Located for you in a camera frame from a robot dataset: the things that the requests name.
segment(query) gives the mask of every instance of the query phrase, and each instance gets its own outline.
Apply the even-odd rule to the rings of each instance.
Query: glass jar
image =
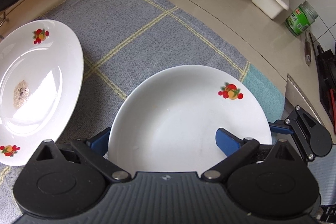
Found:
[[[297,37],[312,25],[318,16],[317,12],[306,0],[304,3],[300,4],[289,17],[287,17],[285,25],[288,30]]]

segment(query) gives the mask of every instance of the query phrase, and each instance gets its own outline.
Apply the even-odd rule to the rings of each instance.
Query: red fruit pattern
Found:
[[[46,31],[45,29],[37,29],[33,34],[34,44],[40,44],[49,36],[49,31]]]
[[[4,154],[7,157],[13,157],[14,154],[16,154],[20,149],[21,149],[21,147],[16,146],[16,145],[13,145],[13,146],[11,146],[11,145],[7,145],[7,146],[1,145],[0,146],[1,153]]]
[[[221,91],[218,92],[219,96],[223,96],[224,99],[230,98],[231,100],[242,99],[244,96],[240,93],[240,89],[234,84],[225,82],[225,86],[220,87]]]

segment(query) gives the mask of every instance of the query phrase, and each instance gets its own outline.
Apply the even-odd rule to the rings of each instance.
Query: spice jar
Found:
[[[317,12],[309,4],[308,1],[300,4],[292,14],[285,20],[285,25],[288,30],[294,35],[302,34],[310,25],[318,18]]]

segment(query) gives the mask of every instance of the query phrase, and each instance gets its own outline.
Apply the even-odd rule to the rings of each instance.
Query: plate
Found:
[[[83,78],[80,42],[61,22],[30,22],[0,43],[0,75],[0,162],[24,165],[70,119]]]
[[[163,70],[142,82],[113,122],[109,160],[137,171],[201,175],[226,158],[215,135],[272,144],[266,116],[252,93],[227,73],[199,65]]]

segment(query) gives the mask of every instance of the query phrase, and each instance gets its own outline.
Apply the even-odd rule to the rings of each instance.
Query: barcode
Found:
[[[302,27],[300,28],[300,30],[301,30],[301,31],[305,31],[306,29],[308,29],[308,27],[309,27],[309,25],[306,24],[306,25],[302,26]]]

